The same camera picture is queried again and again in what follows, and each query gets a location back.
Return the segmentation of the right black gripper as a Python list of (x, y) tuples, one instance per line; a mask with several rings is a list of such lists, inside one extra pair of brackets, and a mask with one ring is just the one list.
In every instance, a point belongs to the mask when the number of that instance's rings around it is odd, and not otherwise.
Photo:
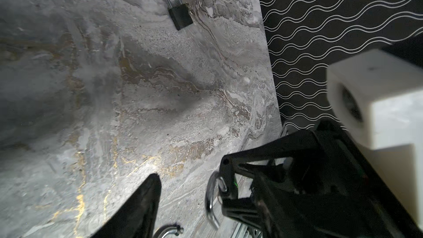
[[(257, 169), (250, 162), (285, 159)], [(235, 175), (253, 178), (238, 199)], [(323, 121), (257, 148), (223, 156), (224, 216), (266, 238), (420, 238), (423, 232), (352, 140)]]

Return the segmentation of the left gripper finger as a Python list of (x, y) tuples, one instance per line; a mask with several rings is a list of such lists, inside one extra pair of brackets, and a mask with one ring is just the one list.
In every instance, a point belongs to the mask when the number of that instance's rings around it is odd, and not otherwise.
[(93, 238), (151, 238), (158, 213), (161, 180), (150, 174)]

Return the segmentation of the black padlock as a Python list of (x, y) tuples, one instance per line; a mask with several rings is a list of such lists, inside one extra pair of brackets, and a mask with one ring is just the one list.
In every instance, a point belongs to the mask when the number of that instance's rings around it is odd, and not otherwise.
[(167, 10), (177, 31), (193, 24), (189, 0), (166, 0)]
[[(216, 217), (214, 213), (214, 193), (216, 185), (218, 185), (218, 189), (222, 193), (228, 192), (228, 187), (225, 183), (225, 180), (222, 176), (220, 176), (218, 171), (214, 171), (212, 175), (210, 176), (206, 188), (206, 195), (205, 195), (205, 214), (206, 218), (209, 221), (209, 223), (212, 225), (212, 227), (215, 230), (218, 230), (220, 228), (220, 223), (218, 218)], [(175, 235), (179, 236), (184, 233), (184, 228), (179, 225), (167, 225), (159, 229), (156, 234), (153, 236), (154, 238), (166, 238), (169, 235)]]

